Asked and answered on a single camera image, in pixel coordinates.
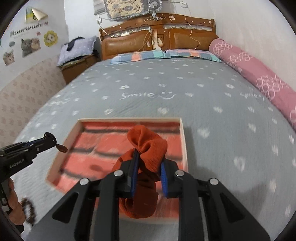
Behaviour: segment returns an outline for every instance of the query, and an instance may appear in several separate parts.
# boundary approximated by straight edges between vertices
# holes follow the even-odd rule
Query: hand
[[[13,180],[11,178],[8,179],[8,186],[10,188],[8,204],[12,209],[8,217],[15,225],[22,225],[26,219],[26,216],[22,211],[21,204],[18,202],[17,194],[14,191],[15,184],[13,183]]]

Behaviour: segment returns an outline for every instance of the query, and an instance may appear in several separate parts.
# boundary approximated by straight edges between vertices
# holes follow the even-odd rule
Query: gray bedspread
[[[218,178],[272,240],[296,209],[295,132],[282,114],[224,63],[173,58],[95,64],[45,104],[16,141],[52,132],[63,143],[79,118],[182,117],[189,172]],[[62,197],[45,183],[55,149],[13,177],[40,220]],[[126,240],[177,240],[178,224],[120,222]]]

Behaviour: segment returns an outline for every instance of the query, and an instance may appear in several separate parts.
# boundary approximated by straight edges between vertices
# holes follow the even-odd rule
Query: wooden headboard
[[[159,13],[155,18],[144,15],[99,31],[103,60],[147,50],[209,50],[211,42],[218,38],[214,19],[168,13]]]

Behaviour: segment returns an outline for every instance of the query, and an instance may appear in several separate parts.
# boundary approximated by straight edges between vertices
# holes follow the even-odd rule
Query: bolt
[[[123,171],[122,170],[116,170],[114,172],[114,176],[116,176],[116,177],[120,177],[122,174],[123,174]]]
[[[177,170],[177,171],[175,172],[175,174],[176,174],[177,177],[182,177],[182,176],[184,176],[184,172],[183,172],[182,170]]]
[[[210,184],[217,185],[218,183],[219,183],[219,181],[216,178],[211,178],[210,179]]]
[[[89,182],[89,180],[88,180],[87,178],[82,178],[82,179],[79,181],[79,183],[80,183],[81,185],[86,185],[86,184],[88,184],[88,182]]]

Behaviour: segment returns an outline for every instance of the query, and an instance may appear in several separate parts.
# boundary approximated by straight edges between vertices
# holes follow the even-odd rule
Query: red cloth
[[[136,192],[133,198],[120,198],[119,208],[130,218],[148,218],[156,210],[161,161],[167,152],[167,141],[145,126],[137,125],[128,132],[128,140],[138,150],[143,162],[139,163]],[[112,171],[120,169],[123,161],[133,158],[131,149],[116,162]]]

